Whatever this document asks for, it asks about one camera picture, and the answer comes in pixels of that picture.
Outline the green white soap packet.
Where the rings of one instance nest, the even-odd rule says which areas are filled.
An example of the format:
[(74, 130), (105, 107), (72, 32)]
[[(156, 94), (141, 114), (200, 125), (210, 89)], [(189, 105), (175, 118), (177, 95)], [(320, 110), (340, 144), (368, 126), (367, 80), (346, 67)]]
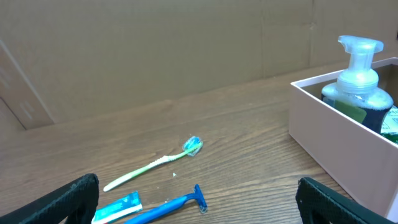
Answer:
[(397, 135), (398, 135), (398, 120), (397, 120), (397, 107), (393, 106), (389, 112), (386, 114), (384, 118), (381, 135), (397, 144)]

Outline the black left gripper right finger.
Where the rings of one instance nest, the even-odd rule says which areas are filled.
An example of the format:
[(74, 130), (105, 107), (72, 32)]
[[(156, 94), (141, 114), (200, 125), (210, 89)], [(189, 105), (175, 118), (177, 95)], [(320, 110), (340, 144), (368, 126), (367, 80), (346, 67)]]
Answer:
[(295, 199), (303, 224), (394, 224), (310, 177), (298, 181)]

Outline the green white toothbrush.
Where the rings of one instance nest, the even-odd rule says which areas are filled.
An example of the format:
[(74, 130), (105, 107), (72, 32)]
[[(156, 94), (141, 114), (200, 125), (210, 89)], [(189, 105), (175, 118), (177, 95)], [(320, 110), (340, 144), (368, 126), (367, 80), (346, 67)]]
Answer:
[(118, 187), (119, 185), (122, 185), (123, 183), (137, 177), (138, 175), (143, 174), (144, 172), (155, 168), (159, 165), (166, 164), (168, 162), (176, 161), (184, 156), (195, 156), (203, 147), (203, 141), (197, 137), (197, 136), (192, 136), (189, 140), (187, 140), (183, 146), (182, 146), (182, 152), (176, 155), (171, 155), (171, 156), (162, 156), (161, 158), (149, 163), (148, 165), (141, 167), (139, 169), (136, 169), (132, 172), (129, 172), (127, 174), (124, 174), (121, 177), (118, 177), (117, 179), (113, 180), (110, 182), (108, 185), (106, 185), (103, 188), (104, 192), (109, 192), (110, 190), (113, 190), (114, 188)]

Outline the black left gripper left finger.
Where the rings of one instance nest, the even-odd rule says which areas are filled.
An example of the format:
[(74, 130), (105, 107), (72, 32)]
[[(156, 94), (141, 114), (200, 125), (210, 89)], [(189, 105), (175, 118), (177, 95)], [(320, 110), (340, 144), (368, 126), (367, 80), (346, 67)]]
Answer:
[(7, 224), (91, 224), (99, 201), (96, 174), (85, 174), (1, 217)]

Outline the white cardboard box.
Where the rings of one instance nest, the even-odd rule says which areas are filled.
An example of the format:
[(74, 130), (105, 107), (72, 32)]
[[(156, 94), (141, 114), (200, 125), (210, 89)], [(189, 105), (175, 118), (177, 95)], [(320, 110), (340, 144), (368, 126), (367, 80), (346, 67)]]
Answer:
[(355, 201), (397, 222), (397, 145), (320, 99), (346, 66), (299, 72), (290, 84), (289, 133)]

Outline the clear soap pump bottle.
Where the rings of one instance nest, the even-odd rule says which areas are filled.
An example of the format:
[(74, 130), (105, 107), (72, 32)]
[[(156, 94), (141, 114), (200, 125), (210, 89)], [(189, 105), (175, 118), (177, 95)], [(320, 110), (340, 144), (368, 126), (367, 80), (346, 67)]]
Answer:
[(353, 35), (341, 35), (338, 42), (350, 54), (349, 66), (336, 82), (322, 88), (321, 100), (379, 134), (394, 105), (391, 95), (378, 87), (379, 75), (372, 69), (374, 54), (383, 51), (384, 44)]

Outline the teal white toothpaste tube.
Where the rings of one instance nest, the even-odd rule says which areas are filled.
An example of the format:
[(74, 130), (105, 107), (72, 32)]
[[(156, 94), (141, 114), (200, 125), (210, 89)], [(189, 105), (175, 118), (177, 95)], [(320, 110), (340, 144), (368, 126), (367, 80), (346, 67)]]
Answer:
[(139, 212), (143, 209), (138, 191), (97, 210), (92, 224), (105, 224), (119, 220), (122, 217)]

